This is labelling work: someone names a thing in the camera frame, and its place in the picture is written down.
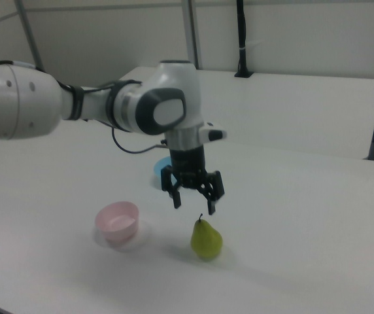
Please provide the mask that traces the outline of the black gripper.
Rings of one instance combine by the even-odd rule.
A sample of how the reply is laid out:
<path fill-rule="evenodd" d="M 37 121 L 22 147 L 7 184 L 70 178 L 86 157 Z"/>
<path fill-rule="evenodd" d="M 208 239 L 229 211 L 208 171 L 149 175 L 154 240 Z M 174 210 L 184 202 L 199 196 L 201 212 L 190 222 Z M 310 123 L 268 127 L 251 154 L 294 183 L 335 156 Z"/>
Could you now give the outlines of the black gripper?
<path fill-rule="evenodd" d="M 205 173 L 204 146 L 192 150 L 170 150 L 171 166 L 161 170 L 161 189 L 173 200 L 173 206 L 181 206 L 180 186 L 197 188 L 207 200 L 208 214 L 216 212 L 216 203 L 224 195 L 224 184 L 219 171 Z"/>

